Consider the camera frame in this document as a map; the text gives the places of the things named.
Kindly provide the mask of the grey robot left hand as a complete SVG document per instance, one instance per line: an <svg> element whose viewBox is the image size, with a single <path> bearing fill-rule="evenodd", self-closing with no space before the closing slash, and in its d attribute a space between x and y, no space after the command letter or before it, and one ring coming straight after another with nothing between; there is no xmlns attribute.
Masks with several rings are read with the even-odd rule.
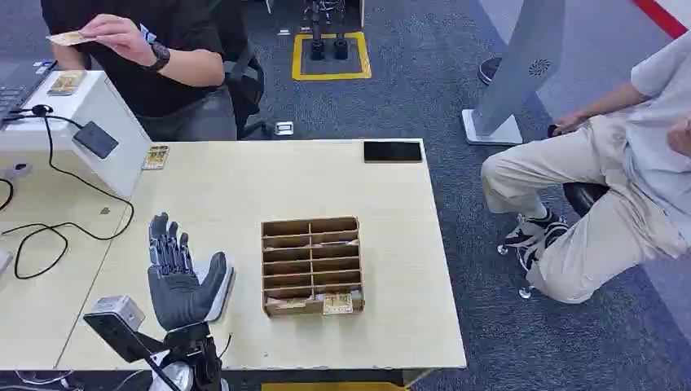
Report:
<svg viewBox="0 0 691 391"><path fill-rule="evenodd" d="M206 274L198 277L187 233L178 233L178 223L166 212L148 225L148 285L158 323L167 331L217 320L225 305L234 268L224 252L206 263Z"/></svg>

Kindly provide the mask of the person's left hand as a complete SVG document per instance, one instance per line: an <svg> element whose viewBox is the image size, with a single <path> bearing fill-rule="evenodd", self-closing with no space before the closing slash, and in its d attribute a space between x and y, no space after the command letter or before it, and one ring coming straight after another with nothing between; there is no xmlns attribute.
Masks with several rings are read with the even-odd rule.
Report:
<svg viewBox="0 0 691 391"><path fill-rule="evenodd" d="M157 62L150 44L139 28L128 18L110 14L99 14L79 30L83 37L94 38L138 65L149 67Z"/></svg>

